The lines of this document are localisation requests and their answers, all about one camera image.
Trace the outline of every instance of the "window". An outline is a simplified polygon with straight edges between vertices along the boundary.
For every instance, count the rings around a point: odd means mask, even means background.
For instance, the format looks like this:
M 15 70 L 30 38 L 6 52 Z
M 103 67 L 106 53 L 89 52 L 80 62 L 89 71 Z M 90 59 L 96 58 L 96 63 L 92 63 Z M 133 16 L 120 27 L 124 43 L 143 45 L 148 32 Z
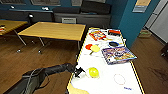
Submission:
M 2 4 L 24 4 L 23 0 L 0 0 Z
M 60 5 L 60 0 L 31 0 L 33 5 Z

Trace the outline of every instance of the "white table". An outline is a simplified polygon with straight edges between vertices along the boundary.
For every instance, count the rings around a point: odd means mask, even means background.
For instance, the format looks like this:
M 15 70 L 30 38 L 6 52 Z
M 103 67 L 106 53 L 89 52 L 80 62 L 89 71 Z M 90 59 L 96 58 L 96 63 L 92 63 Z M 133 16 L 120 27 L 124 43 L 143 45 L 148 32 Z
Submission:
M 120 43 L 119 46 L 124 46 L 122 36 L 107 36 L 113 41 Z M 143 88 L 137 76 L 131 62 L 124 64 L 107 65 L 101 51 L 95 52 L 89 55 L 91 52 L 85 48 L 87 44 L 99 44 L 100 50 L 108 47 L 109 41 L 94 41 L 89 35 L 87 35 L 80 56 L 78 58 L 77 68 L 82 67 L 85 71 L 90 67 L 95 67 L 99 71 L 99 78 L 89 78 L 85 72 L 82 72 L 76 78 L 72 76 L 70 84 L 80 90 L 85 90 L 89 94 L 142 94 Z

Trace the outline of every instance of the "wooden table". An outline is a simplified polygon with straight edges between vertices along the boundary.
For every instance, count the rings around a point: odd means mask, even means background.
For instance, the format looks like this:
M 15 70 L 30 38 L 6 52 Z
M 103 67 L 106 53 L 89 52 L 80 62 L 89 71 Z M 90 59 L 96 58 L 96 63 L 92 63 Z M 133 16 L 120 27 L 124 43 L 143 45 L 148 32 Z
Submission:
M 26 21 L 11 21 L 11 20 L 0 20 L 0 25 L 5 25 L 5 31 L 0 31 L 0 35 L 5 35 L 11 31 L 14 31 L 19 39 L 23 42 L 24 45 L 26 43 L 24 40 L 18 35 L 15 29 L 27 24 Z
M 85 25 L 63 24 L 54 22 L 37 22 L 29 28 L 23 30 L 19 35 L 39 37 L 44 46 L 43 38 L 65 39 L 81 41 Z

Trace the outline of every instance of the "yellow ball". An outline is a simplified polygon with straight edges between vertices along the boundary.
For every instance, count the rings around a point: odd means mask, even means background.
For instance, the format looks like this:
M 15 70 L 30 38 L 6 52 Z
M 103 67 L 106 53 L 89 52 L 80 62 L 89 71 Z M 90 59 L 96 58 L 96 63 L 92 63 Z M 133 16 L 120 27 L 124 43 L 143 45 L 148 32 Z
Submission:
M 96 68 L 91 67 L 91 68 L 89 68 L 89 75 L 92 78 L 97 78 L 97 77 L 99 77 L 99 71 Z

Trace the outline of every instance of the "floor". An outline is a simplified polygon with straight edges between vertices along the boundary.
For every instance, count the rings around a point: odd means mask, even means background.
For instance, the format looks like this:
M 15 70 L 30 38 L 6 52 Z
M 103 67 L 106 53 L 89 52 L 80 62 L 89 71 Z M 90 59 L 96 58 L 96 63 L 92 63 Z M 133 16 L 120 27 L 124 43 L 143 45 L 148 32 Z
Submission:
M 168 61 L 161 56 L 163 44 L 155 36 L 137 38 L 131 51 L 133 61 L 146 94 L 168 94 Z
M 41 44 L 38 39 L 24 37 L 23 47 L 16 37 L 0 37 L 0 94 L 21 79 L 23 73 L 36 68 L 50 67 L 63 63 L 76 63 L 77 42 L 52 40 L 38 53 Z M 138 57 L 133 61 L 146 94 L 168 94 L 168 61 L 161 56 L 164 45 L 154 36 L 137 38 L 130 50 Z M 34 94 L 64 94 L 71 74 L 62 72 L 49 76 L 49 84 Z

